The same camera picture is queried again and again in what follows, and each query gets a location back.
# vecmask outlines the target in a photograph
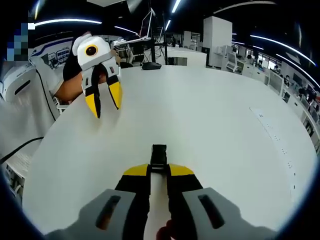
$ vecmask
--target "white round desk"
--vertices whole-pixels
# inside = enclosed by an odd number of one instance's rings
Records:
[[[272,90],[254,79],[220,70],[162,66],[122,70],[123,99],[116,110],[101,84],[101,118],[83,94],[53,124],[36,151],[25,181],[23,209],[44,234],[65,229],[80,209],[125,170],[150,162],[152,144],[167,145],[168,163],[192,169],[239,208],[255,227],[278,231],[305,195],[316,169],[307,131]],[[299,201],[275,145],[250,108],[276,123],[296,169]],[[151,176],[145,239],[170,219],[166,181]]]

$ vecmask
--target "white cabinet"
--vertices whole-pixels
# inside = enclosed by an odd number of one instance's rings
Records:
[[[296,99],[292,94],[290,94],[288,106],[294,111],[294,113],[298,116],[301,122],[304,122],[306,119],[306,114],[304,111],[304,107],[301,102]]]
[[[252,72],[252,78],[266,84],[265,73],[263,71],[258,70],[257,68],[255,68]]]
[[[249,77],[249,78],[253,78],[253,70],[254,70],[254,66],[252,66],[250,64],[244,64],[243,70],[242,70],[242,75]]]

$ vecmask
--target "ceiling light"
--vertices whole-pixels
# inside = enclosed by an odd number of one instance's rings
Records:
[[[38,3],[36,4],[36,7],[35,7],[34,20],[36,20],[38,17],[39,5],[40,5],[40,0],[38,1]]]
[[[296,66],[298,69],[300,69],[303,73],[305,73],[312,81],[314,81],[314,83],[320,88],[320,85],[316,82],[316,80],[314,80],[305,70],[303,70],[301,67],[299,67],[297,64],[295,64],[294,62],[290,61],[289,59],[286,59],[284,56],[281,56],[279,54],[276,54],[277,56],[279,56],[280,58],[283,58],[284,60],[288,61],[289,63],[291,63],[292,65]]]
[[[245,45],[243,42],[237,42],[237,41],[232,41],[233,44],[242,44]]]
[[[272,39],[269,39],[269,38],[266,38],[266,37],[262,37],[262,36],[255,36],[255,35],[250,35],[251,37],[253,38],[258,38],[258,39],[263,39],[263,40],[268,40],[270,42],[273,42],[273,43],[276,43],[276,44],[279,44],[281,46],[284,46],[294,52],[296,52],[297,54],[301,55],[302,57],[304,57],[305,59],[309,60],[313,65],[317,66],[310,58],[308,58],[306,55],[304,55],[303,53],[299,52],[298,50],[294,49],[293,47],[291,46],[288,46],[288,45],[285,45],[284,43],[282,42],[279,42],[279,41],[275,41],[275,40],[272,40]]]
[[[254,48],[256,48],[256,49],[264,50],[262,47],[258,47],[258,46],[252,46],[252,47],[254,47]]]
[[[168,29],[168,27],[169,27],[170,23],[171,23],[171,20],[169,20],[169,21],[168,21],[168,23],[166,24],[166,27],[165,27],[165,30],[166,30],[166,31],[167,31],[167,29]]]
[[[172,9],[172,13],[173,14],[176,12],[180,2],[181,2],[181,0],[176,0],[175,1],[175,4],[174,4],[173,9]]]
[[[37,27],[37,26],[44,25],[44,24],[52,24],[52,23],[60,23],[60,22],[84,22],[84,23],[91,23],[91,24],[102,24],[101,21],[66,18],[66,19],[54,19],[54,20],[48,20],[48,21],[41,21],[41,22],[35,23],[34,26]]]
[[[222,12],[227,9],[232,9],[232,8],[245,6],[245,5],[251,5],[251,4],[274,4],[274,5],[276,5],[276,3],[273,1],[247,1],[247,2],[242,2],[242,3],[237,3],[237,4],[234,4],[231,6],[227,6],[225,8],[218,10],[218,11],[214,11],[213,14],[217,14],[217,13]]]
[[[130,33],[133,33],[133,34],[136,34],[136,35],[138,35],[138,33],[136,33],[135,31],[131,31],[131,30],[129,30],[129,29],[126,29],[126,28],[123,28],[123,27],[120,27],[120,26],[114,26],[116,29],[122,29],[122,30],[125,30],[125,31],[128,31],[128,32],[130,32]]]
[[[35,24],[32,22],[28,22],[28,30],[35,30],[35,29],[36,29]]]

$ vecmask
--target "black ceiling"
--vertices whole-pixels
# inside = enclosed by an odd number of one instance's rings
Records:
[[[162,25],[162,12],[165,20],[171,19],[169,33],[183,33],[191,31],[203,33],[203,19],[215,16],[232,22],[234,41],[250,45],[261,46],[264,52],[271,56],[276,53],[284,54],[287,49],[274,43],[250,37],[250,34],[264,36],[292,46],[300,50],[314,62],[320,64],[320,51],[317,39],[317,16],[320,3],[304,0],[296,2],[291,0],[275,0],[276,5],[252,4],[238,6],[213,14],[213,12],[250,0],[181,0],[175,13],[171,10],[176,0],[150,0],[151,7],[157,15],[157,23]],[[30,7],[34,9],[36,1]],[[50,24],[37,27],[31,33],[31,39],[45,35],[72,31],[71,35],[81,34],[90,30],[97,34],[124,35],[125,31],[114,26],[121,26],[138,32],[143,17],[149,11],[149,1],[142,0],[134,13],[130,13],[126,2],[116,3],[107,7],[100,7],[86,0],[46,0],[38,13],[36,22],[57,18],[81,18],[101,21],[101,25],[94,24]],[[312,76],[319,77],[318,68],[314,67],[304,58],[300,58],[301,65],[308,69]]]

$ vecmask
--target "black cable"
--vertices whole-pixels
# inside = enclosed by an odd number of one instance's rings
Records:
[[[40,75],[40,73],[38,72],[37,69],[36,69],[35,71],[36,71],[36,73],[38,74],[38,76],[39,76],[39,78],[40,78],[41,85],[42,85],[42,89],[43,89],[43,94],[44,94],[45,100],[46,100],[46,104],[48,105],[48,108],[49,108],[50,113],[51,113],[51,115],[52,115],[52,117],[53,117],[53,120],[56,121],[56,118],[55,118],[54,114],[52,113],[51,108],[50,108],[50,105],[49,105],[49,101],[48,101],[48,98],[47,98],[47,95],[46,95],[46,91],[45,91],[44,83],[42,82],[41,75]]]
[[[145,56],[145,59],[148,61],[148,62],[150,62],[149,61],[149,59],[148,59],[148,57],[147,57],[147,55],[143,52],[143,54],[144,54],[144,56]]]
[[[37,141],[37,140],[41,140],[43,139],[44,137],[37,137],[37,138],[34,138],[34,139],[31,139],[27,142],[25,142],[24,144],[22,144],[21,146],[17,147],[15,150],[13,150],[12,152],[10,152],[8,155],[4,156],[3,158],[0,159],[0,165],[3,164],[5,161],[7,161],[9,158],[11,158],[14,154],[16,154],[16,152],[18,152],[20,149],[22,149],[24,146],[28,145],[29,143],[32,143],[34,141]]]
[[[160,50],[161,50],[161,52],[162,52],[162,55],[163,55],[163,58],[164,58],[164,62],[166,62],[166,56],[165,56],[165,54],[164,54],[164,52],[162,51],[162,47],[160,46]]]

